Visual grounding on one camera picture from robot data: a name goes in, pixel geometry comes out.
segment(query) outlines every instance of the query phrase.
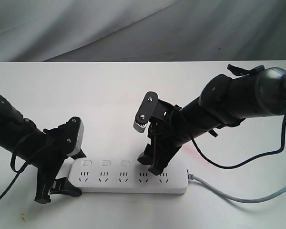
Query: gray cable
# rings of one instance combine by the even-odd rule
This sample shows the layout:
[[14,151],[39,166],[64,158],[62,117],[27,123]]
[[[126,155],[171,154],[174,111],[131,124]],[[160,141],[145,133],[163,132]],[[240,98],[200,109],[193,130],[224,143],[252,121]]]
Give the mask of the gray cable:
[[214,192],[215,194],[224,197],[226,199],[229,200],[233,200],[236,202],[240,202],[240,203],[251,203],[251,204],[255,204],[255,203],[262,203],[268,200],[271,200],[275,197],[278,197],[279,195],[283,194],[284,192],[286,192],[286,186],[280,190],[278,190],[277,192],[263,197],[263,198],[258,198],[258,199],[240,199],[240,198],[236,198],[233,196],[230,196],[226,193],[223,193],[222,191],[219,191],[218,189],[216,189],[215,187],[213,187],[212,185],[208,184],[207,182],[205,182],[204,180],[200,179],[199,177],[194,176],[194,174],[188,174],[188,179],[189,180],[196,180],[198,182],[200,182],[201,184],[203,184],[204,186],[206,186],[209,190],[211,190],[212,192]]

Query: power strip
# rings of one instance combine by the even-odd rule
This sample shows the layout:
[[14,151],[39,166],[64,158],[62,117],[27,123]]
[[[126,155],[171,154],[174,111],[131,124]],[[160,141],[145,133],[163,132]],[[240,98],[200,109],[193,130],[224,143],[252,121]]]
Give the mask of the power strip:
[[72,164],[69,181],[82,192],[175,193],[186,191],[187,170],[173,158],[163,173],[155,176],[148,166],[135,160],[78,158]]

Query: white power strip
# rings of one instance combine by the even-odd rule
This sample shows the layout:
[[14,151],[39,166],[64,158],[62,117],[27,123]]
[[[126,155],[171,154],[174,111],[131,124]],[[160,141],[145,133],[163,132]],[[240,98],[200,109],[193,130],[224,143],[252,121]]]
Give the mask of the white power strip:
[[187,170],[173,158],[163,173],[155,176],[148,166],[134,160],[78,158],[72,164],[69,181],[82,192],[176,193],[186,191]]

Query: button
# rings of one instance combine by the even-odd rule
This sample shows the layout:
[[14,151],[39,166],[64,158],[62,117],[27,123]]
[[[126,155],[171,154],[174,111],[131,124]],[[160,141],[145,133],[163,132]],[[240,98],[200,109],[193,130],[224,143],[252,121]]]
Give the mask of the button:
[[92,164],[92,161],[83,161],[82,166],[90,166]]
[[109,166],[110,165],[110,161],[102,161],[101,165],[102,166]]
[[129,161],[121,161],[121,166],[129,166]]

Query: table surface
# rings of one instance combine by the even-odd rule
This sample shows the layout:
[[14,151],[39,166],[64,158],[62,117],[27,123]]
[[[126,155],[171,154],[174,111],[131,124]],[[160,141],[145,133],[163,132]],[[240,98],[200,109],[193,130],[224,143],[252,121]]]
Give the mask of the table surface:
[[[220,73],[231,76],[228,63],[243,68],[282,67],[286,61],[262,62],[136,62],[136,63],[0,63],[0,94],[33,120],[39,129],[54,128],[72,116],[85,125],[82,149],[89,157],[136,158],[148,143],[136,132],[134,116],[147,91],[185,106]],[[280,145],[282,117],[253,118],[239,127],[203,135],[197,143],[223,165],[239,163]],[[259,198],[286,184],[286,148],[279,155],[234,170],[208,164],[191,143],[176,155],[192,173],[223,192]],[[0,194],[15,174],[11,153],[0,148]],[[68,174],[72,160],[58,177]],[[17,160],[17,166],[23,163]],[[52,202],[34,202],[37,169],[29,166],[0,201],[1,228],[284,228],[286,193],[261,204],[224,200],[190,182],[183,195],[85,193],[78,198],[52,195]]]

